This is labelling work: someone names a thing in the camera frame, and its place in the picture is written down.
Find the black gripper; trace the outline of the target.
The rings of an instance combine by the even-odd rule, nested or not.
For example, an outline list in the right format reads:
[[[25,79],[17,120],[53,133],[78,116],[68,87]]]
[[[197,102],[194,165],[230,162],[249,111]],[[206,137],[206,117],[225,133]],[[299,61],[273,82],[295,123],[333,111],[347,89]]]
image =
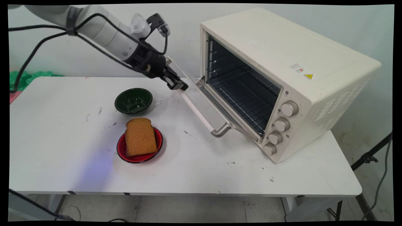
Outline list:
[[[166,58],[164,55],[147,50],[144,47],[137,47],[127,58],[127,64],[148,78],[162,78],[171,90],[181,89],[185,91],[188,89],[188,84],[182,81],[171,67],[165,67]]]

